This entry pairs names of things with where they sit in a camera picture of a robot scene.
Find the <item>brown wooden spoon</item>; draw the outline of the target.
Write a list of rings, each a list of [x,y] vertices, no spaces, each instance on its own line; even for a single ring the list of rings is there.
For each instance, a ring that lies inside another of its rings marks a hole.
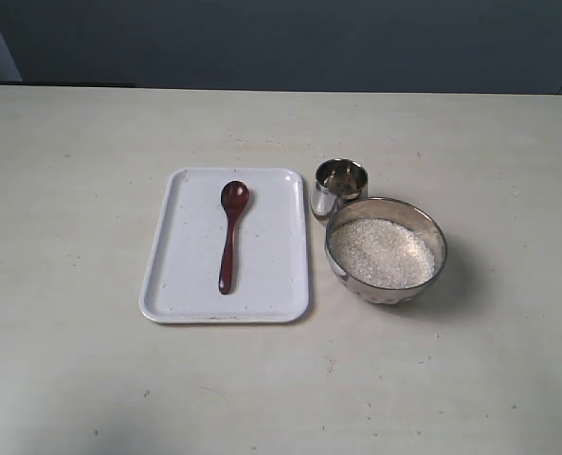
[[[241,181],[230,181],[222,189],[221,206],[227,216],[227,235],[222,254],[218,289],[222,295],[232,291],[234,274],[234,237],[236,227],[249,201],[249,189]]]

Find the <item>small steel cup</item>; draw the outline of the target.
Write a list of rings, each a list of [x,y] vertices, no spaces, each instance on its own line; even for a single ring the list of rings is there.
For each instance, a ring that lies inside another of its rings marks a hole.
[[[368,196],[369,176],[359,163],[333,158],[321,163],[315,174],[310,208],[326,224],[345,205]]]

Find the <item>white rice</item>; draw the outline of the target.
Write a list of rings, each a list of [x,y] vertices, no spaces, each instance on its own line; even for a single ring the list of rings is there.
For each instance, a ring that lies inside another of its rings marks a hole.
[[[331,236],[331,252],[359,281],[387,289],[407,289],[430,280],[434,255],[414,232],[383,219],[357,219]]]

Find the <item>large steel bowl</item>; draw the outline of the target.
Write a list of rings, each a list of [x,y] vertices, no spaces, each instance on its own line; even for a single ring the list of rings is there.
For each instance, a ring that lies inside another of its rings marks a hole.
[[[341,226],[357,219],[388,220],[414,232],[434,255],[433,277],[415,287],[387,289],[365,284],[342,269],[331,252],[331,236]],[[394,305],[422,294],[439,278],[447,259],[445,236],[430,216],[407,202],[384,197],[361,199],[340,209],[327,224],[324,247],[329,265],[340,282],[360,299],[374,304]]]

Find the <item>white rectangular plastic tray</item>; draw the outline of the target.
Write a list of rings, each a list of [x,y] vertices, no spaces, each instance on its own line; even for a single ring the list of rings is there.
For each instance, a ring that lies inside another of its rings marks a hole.
[[[223,186],[246,184],[232,291],[218,290]],[[161,324],[285,323],[310,299],[302,177],[284,168],[184,168],[168,180],[138,305]]]

